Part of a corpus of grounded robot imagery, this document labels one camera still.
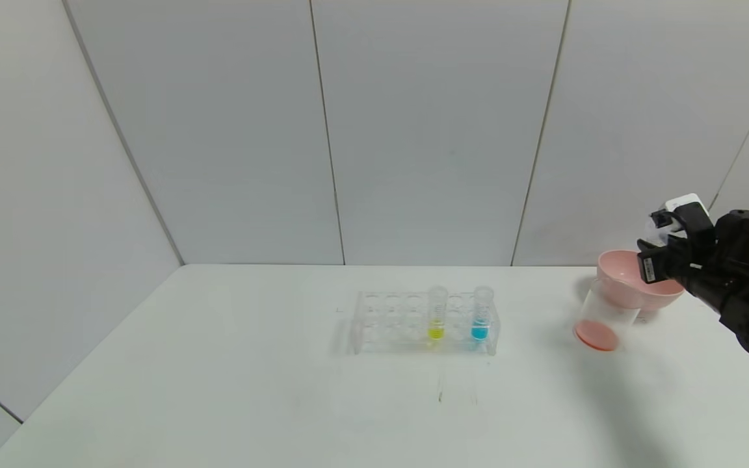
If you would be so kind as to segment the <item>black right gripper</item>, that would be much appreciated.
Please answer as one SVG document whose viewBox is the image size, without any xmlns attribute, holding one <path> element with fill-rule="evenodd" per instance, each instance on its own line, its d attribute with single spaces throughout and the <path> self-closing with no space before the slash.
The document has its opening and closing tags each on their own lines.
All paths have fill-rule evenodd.
<svg viewBox="0 0 749 468">
<path fill-rule="evenodd" d="M 653 242 L 637 240 L 637 263 L 645 284 L 675 281 L 683 283 L 690 275 L 694 249 L 690 244 L 657 246 Z"/>
</svg>

